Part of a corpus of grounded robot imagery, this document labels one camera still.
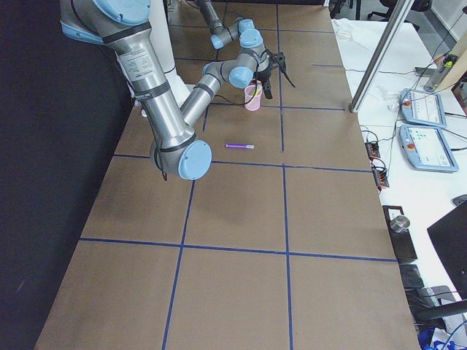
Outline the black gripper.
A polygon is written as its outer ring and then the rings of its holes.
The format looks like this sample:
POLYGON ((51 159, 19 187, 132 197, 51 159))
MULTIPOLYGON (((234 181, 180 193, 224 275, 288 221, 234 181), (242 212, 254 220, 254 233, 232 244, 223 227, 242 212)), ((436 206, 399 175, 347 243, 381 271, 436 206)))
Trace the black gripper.
POLYGON ((263 94, 266 99, 273 98, 269 79, 274 69, 279 69, 282 74, 287 75, 285 55, 283 52, 273 53, 266 50, 261 54, 260 67, 257 70, 257 80, 263 83, 263 94))

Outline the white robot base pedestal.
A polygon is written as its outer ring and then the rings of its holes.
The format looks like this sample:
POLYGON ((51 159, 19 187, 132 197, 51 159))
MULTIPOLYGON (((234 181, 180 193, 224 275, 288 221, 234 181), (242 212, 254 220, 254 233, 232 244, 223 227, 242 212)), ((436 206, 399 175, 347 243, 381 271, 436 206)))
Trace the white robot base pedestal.
POLYGON ((152 26, 150 42, 153 45, 163 73, 171 86, 177 104, 181 107, 190 95, 190 89, 177 73, 162 0, 151 1, 148 20, 152 26))

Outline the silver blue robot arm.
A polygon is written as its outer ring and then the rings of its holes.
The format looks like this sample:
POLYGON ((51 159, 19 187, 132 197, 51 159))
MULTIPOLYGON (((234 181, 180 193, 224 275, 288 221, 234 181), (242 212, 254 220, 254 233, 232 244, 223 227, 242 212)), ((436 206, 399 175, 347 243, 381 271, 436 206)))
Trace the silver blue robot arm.
POLYGON ((216 50, 222 49, 227 44, 237 40, 244 31, 255 28, 252 19, 243 16, 238 17, 233 25, 225 26, 217 16, 210 0, 195 0, 195 5, 209 27, 211 43, 216 50))
POLYGON ((271 71, 286 71, 284 54, 266 49, 251 19, 240 17, 226 27, 210 1, 197 1, 212 33, 213 47, 220 49, 238 40, 240 49, 234 60, 207 64, 201 80, 178 104, 167 79, 169 72, 150 39, 155 24, 150 19, 150 1, 61 1, 60 5, 65 36, 104 45, 117 54, 136 100, 147 113, 154 135, 151 158, 163 175, 196 180, 209 170, 211 148, 198 139, 193 126, 223 84, 245 89, 257 80, 270 99, 271 71))

